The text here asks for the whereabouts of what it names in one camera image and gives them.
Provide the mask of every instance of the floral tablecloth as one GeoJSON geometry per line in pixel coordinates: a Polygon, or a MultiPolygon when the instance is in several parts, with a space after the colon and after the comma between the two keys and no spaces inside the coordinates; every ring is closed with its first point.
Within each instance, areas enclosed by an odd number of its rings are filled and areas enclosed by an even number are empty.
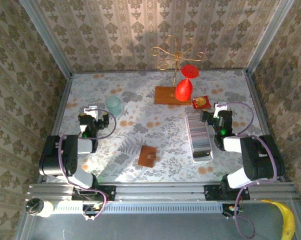
{"type": "MultiPolygon", "coordinates": [[[[238,170],[242,166],[241,155],[222,152],[215,146],[213,161],[192,161],[185,115],[196,110],[192,106],[154,104],[155,86],[170,86],[173,74],[141,71],[74,75],[60,135],[80,132],[78,115],[84,107],[97,105],[105,109],[105,100],[111,95],[122,104],[113,135],[98,141],[96,153],[79,154],[79,167],[95,174],[99,182],[219,181],[224,174],[238,170]],[[157,148],[153,168],[137,164],[142,145],[157,148]]],[[[183,76],[179,73],[177,79],[180,81],[183,76]]],[[[254,109],[244,70],[201,70],[192,84],[192,96],[208,95],[212,105],[217,101],[243,102],[254,109]]],[[[241,105],[231,109],[236,133],[250,122],[251,114],[241,105]]],[[[99,136],[107,135],[113,126],[110,118],[109,127],[101,130],[99,136]]],[[[247,132],[262,133],[257,117],[247,132]]]]}

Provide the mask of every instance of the banana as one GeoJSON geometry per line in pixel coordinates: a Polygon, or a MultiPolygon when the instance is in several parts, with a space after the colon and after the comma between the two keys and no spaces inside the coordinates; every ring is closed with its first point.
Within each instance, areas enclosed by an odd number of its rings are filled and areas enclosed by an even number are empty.
{"type": "Polygon", "coordinates": [[[292,210],[285,204],[277,201],[263,199],[263,203],[274,204],[280,210],[283,217],[281,240],[291,240],[295,233],[295,217],[292,210]]]}

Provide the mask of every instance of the small food package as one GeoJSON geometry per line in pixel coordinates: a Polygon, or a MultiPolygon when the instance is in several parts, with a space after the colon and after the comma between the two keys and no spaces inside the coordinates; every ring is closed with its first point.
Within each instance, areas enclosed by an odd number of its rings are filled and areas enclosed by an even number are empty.
{"type": "Polygon", "coordinates": [[[198,96],[192,100],[194,109],[209,109],[212,107],[208,96],[198,96]]]}

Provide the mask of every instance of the light blue cup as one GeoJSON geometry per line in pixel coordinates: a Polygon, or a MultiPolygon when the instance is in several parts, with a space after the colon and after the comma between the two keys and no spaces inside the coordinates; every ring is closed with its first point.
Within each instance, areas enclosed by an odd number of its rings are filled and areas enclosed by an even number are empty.
{"type": "Polygon", "coordinates": [[[110,96],[106,99],[106,107],[115,117],[117,117],[122,111],[121,101],[116,96],[110,96]]]}

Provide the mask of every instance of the cable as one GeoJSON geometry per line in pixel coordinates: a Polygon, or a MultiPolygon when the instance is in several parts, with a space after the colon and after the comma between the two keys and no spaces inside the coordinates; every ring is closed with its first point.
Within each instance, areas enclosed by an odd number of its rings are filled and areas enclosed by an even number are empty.
{"type": "Polygon", "coordinates": [[[226,104],[218,104],[219,107],[223,107],[223,106],[227,106],[227,105],[243,105],[243,106],[246,106],[248,107],[248,109],[250,110],[251,112],[251,120],[250,120],[250,123],[247,125],[247,127],[244,128],[244,130],[240,131],[238,134],[242,134],[243,132],[245,132],[253,123],[253,120],[254,120],[254,112],[253,112],[253,109],[248,106],[246,103],[243,103],[243,102],[228,102],[226,104]]]}
{"type": "MultiPolygon", "coordinates": [[[[99,109],[99,108],[90,109],[90,110],[88,110],[88,111],[102,111],[102,112],[108,113],[109,115],[111,115],[111,116],[113,117],[114,122],[115,122],[115,125],[114,125],[113,130],[110,132],[110,134],[108,134],[108,135],[106,135],[106,136],[103,136],[103,137],[80,137],[81,139],[100,140],[100,139],[105,139],[105,138],[107,138],[107,137],[109,137],[110,135],[113,134],[113,132],[114,132],[115,129],[116,129],[116,125],[117,125],[116,118],[115,118],[115,116],[114,116],[113,114],[111,114],[111,113],[110,113],[109,111],[107,111],[107,110],[99,109]]],[[[66,137],[67,137],[67,135],[65,135],[65,134],[62,135],[62,136],[60,137],[60,139],[59,139],[59,142],[58,142],[58,163],[59,163],[59,167],[60,167],[60,169],[61,169],[61,173],[62,173],[63,177],[66,179],[66,182],[67,182],[68,184],[73,185],[74,187],[78,187],[78,188],[80,188],[81,190],[87,190],[87,191],[90,191],[90,192],[99,193],[99,194],[101,194],[101,195],[103,196],[103,203],[102,203],[101,209],[99,210],[99,212],[98,212],[96,215],[94,215],[94,216],[91,217],[91,219],[94,220],[94,219],[97,218],[97,217],[102,213],[102,211],[105,209],[106,202],[107,202],[107,196],[106,196],[106,194],[105,194],[103,191],[101,191],[101,190],[98,190],[98,189],[91,189],[91,188],[84,188],[84,187],[81,187],[81,186],[77,185],[76,183],[73,183],[73,182],[71,182],[71,181],[69,180],[69,178],[68,178],[68,176],[67,176],[67,174],[66,174],[66,171],[65,171],[65,169],[64,169],[64,167],[63,167],[63,159],[62,159],[62,143],[63,143],[63,140],[66,139],[66,137]]],[[[86,215],[86,212],[87,212],[87,211],[84,212],[84,216],[85,216],[86,220],[88,220],[89,218],[88,218],[88,216],[86,215]]]]}
{"type": "Polygon", "coordinates": [[[258,185],[258,184],[268,184],[268,183],[272,183],[272,182],[275,182],[277,180],[277,168],[276,168],[276,163],[275,163],[275,160],[274,160],[274,157],[271,153],[271,150],[270,148],[266,145],[266,143],[258,136],[255,136],[255,135],[246,135],[247,137],[252,137],[252,138],[255,138],[257,139],[261,145],[265,148],[269,158],[270,158],[270,162],[271,162],[271,165],[272,165],[272,170],[273,170],[273,177],[271,179],[268,179],[268,180],[260,180],[260,181],[254,181],[254,182],[251,182],[245,186],[243,186],[240,190],[239,190],[239,193],[236,197],[236,201],[235,201],[235,211],[234,211],[234,220],[235,220],[235,225],[236,225],[236,229],[237,231],[239,232],[239,234],[245,238],[245,239],[252,239],[255,237],[255,234],[256,234],[256,230],[255,230],[255,226],[253,224],[253,222],[248,219],[247,217],[245,216],[238,216],[237,215],[237,205],[239,204],[239,200],[240,200],[240,196],[242,194],[242,192],[244,191],[244,189],[246,189],[247,187],[251,187],[251,186],[254,186],[254,185],[258,185]],[[249,224],[253,227],[253,233],[251,236],[246,236],[242,233],[241,229],[240,229],[240,226],[239,226],[239,223],[238,223],[238,218],[242,218],[242,219],[245,219],[249,222],[249,224]]]}

